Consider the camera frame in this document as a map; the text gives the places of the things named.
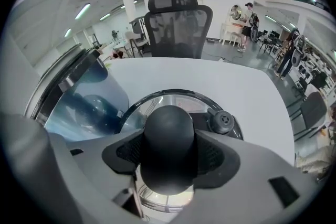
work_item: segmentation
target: black pants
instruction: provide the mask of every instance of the black pants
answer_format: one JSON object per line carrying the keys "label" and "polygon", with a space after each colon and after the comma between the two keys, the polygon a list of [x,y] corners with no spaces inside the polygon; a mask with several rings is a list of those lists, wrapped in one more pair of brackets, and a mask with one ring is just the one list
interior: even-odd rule
{"label": "black pants", "polygon": [[284,67],[285,67],[285,65],[286,65],[286,63],[289,61],[289,63],[288,63],[288,65],[287,65],[287,67],[286,67],[286,69],[284,70],[284,72],[282,73],[282,77],[285,77],[287,74],[288,74],[288,72],[289,72],[289,70],[290,70],[290,68],[292,67],[292,56],[293,56],[293,52],[292,51],[289,51],[289,52],[287,52],[286,54],[285,54],[285,56],[283,57],[284,59],[282,60],[282,63],[281,63],[281,65],[280,65],[280,67],[279,67],[279,69],[278,69],[278,73],[279,74],[281,74],[281,72],[282,72],[282,70],[284,69]]}

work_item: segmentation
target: ceiling light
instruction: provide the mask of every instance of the ceiling light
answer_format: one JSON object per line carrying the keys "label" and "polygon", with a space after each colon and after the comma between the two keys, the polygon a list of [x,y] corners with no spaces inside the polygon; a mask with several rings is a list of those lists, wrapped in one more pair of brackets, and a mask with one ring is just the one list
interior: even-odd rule
{"label": "ceiling light", "polygon": [[70,32],[71,32],[71,28],[70,28],[70,29],[68,29],[68,31],[65,33],[65,36],[64,36],[64,37],[67,37],[67,36],[69,36]]}
{"label": "ceiling light", "polygon": [[77,16],[75,17],[75,20],[78,20],[83,14],[84,12],[86,12],[88,10],[88,8],[91,6],[91,4],[86,4],[81,11],[77,14]]}
{"label": "ceiling light", "polygon": [[282,25],[282,27],[290,32],[290,30],[286,26]]}
{"label": "ceiling light", "polygon": [[276,22],[276,20],[272,19],[271,17],[269,17],[267,15],[265,15],[265,17],[268,18],[268,19],[270,19],[270,20],[272,20],[273,22]]}
{"label": "ceiling light", "polygon": [[99,20],[104,20],[106,19],[107,17],[109,17],[111,15],[111,13],[107,13],[105,16],[101,17]]}

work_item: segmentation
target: white stool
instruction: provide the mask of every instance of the white stool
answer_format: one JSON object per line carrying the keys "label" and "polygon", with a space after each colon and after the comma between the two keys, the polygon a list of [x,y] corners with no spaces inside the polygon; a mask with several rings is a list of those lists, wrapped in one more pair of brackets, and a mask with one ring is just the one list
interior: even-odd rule
{"label": "white stool", "polygon": [[235,38],[235,40],[233,41],[233,47],[235,46],[235,43],[236,43],[236,40],[238,38],[238,46],[242,43],[242,39],[240,38],[240,35],[233,32],[231,35],[230,35],[230,43],[232,42],[232,38]]}

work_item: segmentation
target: chair headrest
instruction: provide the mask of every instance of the chair headrest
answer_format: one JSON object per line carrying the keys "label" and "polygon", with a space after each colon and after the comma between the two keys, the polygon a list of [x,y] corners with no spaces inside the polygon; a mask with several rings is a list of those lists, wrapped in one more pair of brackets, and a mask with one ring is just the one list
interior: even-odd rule
{"label": "chair headrest", "polygon": [[191,10],[197,6],[197,0],[148,0],[148,9],[151,13]]}

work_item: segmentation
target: computer monitor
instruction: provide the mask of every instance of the computer monitor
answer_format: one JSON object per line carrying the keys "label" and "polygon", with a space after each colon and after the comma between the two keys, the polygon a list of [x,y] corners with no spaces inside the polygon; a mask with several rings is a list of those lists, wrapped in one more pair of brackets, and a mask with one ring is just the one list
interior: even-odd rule
{"label": "computer monitor", "polygon": [[271,32],[273,35],[274,35],[274,37],[276,37],[276,38],[279,38],[280,37],[280,34],[278,34],[277,32],[275,32],[275,31],[272,31]]}

